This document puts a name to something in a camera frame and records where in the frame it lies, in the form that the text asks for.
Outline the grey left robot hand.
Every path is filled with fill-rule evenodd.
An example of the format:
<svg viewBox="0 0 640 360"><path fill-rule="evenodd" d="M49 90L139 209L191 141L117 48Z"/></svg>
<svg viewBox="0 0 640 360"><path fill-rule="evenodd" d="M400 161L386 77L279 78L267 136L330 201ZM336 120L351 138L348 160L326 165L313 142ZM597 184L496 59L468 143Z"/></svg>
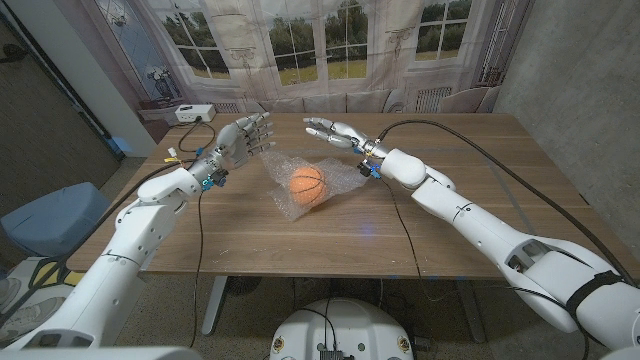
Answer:
<svg viewBox="0 0 640 360"><path fill-rule="evenodd" d="M269 112L242 117L224 126L218 135L214 153L225 170L244 166L250 157L276 145L268 142L274 132L268 122Z"/></svg>

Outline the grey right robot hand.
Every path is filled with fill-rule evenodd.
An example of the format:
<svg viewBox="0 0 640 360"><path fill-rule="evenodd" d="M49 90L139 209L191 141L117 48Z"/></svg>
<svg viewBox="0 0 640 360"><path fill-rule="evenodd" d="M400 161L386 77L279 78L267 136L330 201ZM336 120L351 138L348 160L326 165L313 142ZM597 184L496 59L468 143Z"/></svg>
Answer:
<svg viewBox="0 0 640 360"><path fill-rule="evenodd" d="M306 124L306 132L309 135L337 148L351 148L356 153L373 154L379 145L378 142L346 123L320 117L307 117L303 122Z"/></svg>

